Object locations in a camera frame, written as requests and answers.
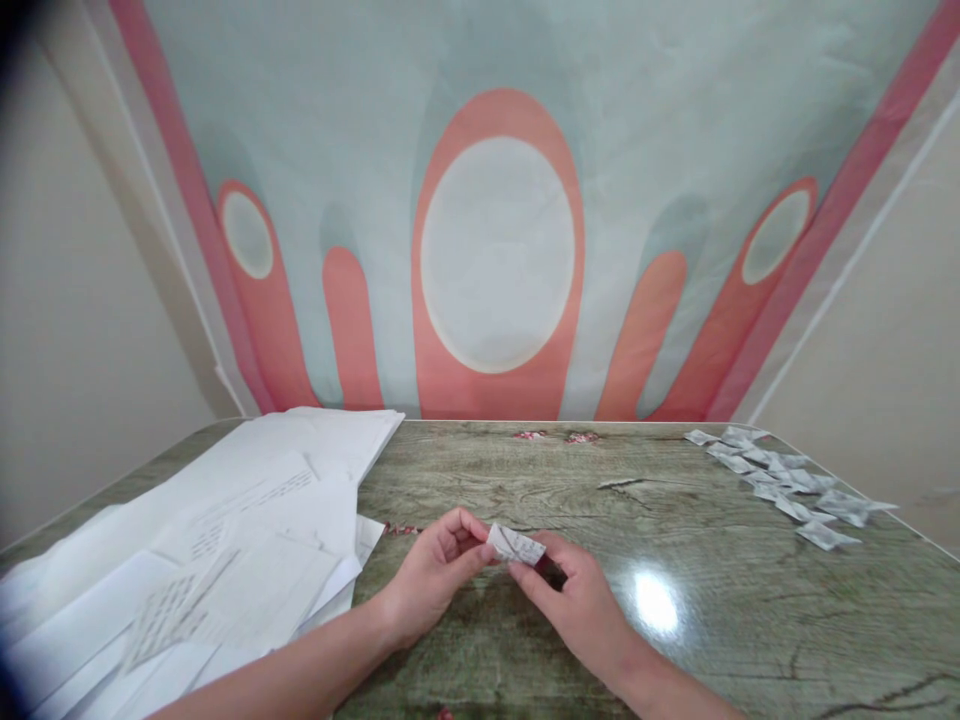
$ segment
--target hand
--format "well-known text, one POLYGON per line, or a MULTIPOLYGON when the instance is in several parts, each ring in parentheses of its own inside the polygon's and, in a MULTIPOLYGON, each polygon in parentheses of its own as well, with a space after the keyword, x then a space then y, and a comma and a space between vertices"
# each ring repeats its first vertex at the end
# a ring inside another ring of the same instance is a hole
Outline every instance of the hand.
POLYGON ((387 586, 373 599, 386 614, 399 647, 410 647, 436 625, 454 593, 487 565, 496 549, 490 528, 455 508, 424 530, 387 586))
POLYGON ((510 563, 510 574, 570 652, 619 695, 617 686, 638 664, 659 657, 656 650, 627 622, 590 553, 551 532, 541 531, 533 538, 546 546, 546 556, 566 574, 563 589, 557 592, 523 563, 510 563))

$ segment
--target forearm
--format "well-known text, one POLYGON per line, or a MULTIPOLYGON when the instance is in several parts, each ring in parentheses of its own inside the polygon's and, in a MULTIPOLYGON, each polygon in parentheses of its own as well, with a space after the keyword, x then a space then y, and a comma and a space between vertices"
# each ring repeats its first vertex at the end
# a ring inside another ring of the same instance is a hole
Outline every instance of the forearm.
POLYGON ((396 649, 376 598, 167 706, 151 720, 323 718, 396 649))
POLYGON ((743 718, 730 703, 660 655, 638 636, 607 687, 644 720, 743 718))

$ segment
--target table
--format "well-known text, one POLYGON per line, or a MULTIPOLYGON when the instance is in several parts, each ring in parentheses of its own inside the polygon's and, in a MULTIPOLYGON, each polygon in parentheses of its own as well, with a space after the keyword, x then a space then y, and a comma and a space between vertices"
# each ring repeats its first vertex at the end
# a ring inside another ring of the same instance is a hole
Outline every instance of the table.
MULTIPOLYGON (((44 551, 99 508, 173 475, 235 423, 187 438, 0 564, 44 551)), ((960 563, 886 513, 826 553, 746 483, 644 423, 406 421, 360 490, 359 512, 424 526, 462 504, 521 531, 549 528, 593 552, 630 622, 755 717, 960 713, 960 563), (539 440, 512 436, 545 430, 539 440), (567 444, 570 432, 596 443, 567 444), (611 487, 615 480, 635 480, 611 487)), ((791 448, 777 439, 769 447, 791 448)), ((413 535, 381 539, 356 602, 392 577, 413 535)), ((465 587, 437 628, 387 661, 337 717, 629 716, 565 650, 502 570, 465 587)))

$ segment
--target left hand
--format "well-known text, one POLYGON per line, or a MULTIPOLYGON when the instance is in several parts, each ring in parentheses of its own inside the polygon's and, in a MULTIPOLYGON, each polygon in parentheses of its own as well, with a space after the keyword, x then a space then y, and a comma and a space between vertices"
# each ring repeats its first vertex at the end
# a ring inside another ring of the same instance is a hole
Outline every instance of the left hand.
POLYGON ((454 593, 496 562, 490 528, 455 508, 424 530, 400 569, 373 598, 386 615, 396 645, 410 647, 436 625, 454 593))

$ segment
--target pink and teal backdrop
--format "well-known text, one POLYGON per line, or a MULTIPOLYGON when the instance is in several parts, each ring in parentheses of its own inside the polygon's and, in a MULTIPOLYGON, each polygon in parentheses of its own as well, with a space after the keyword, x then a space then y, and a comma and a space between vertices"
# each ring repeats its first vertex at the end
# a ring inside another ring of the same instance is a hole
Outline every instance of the pink and teal backdrop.
POLYGON ((109 6, 225 380, 424 418, 729 419, 960 31, 956 0, 109 6))

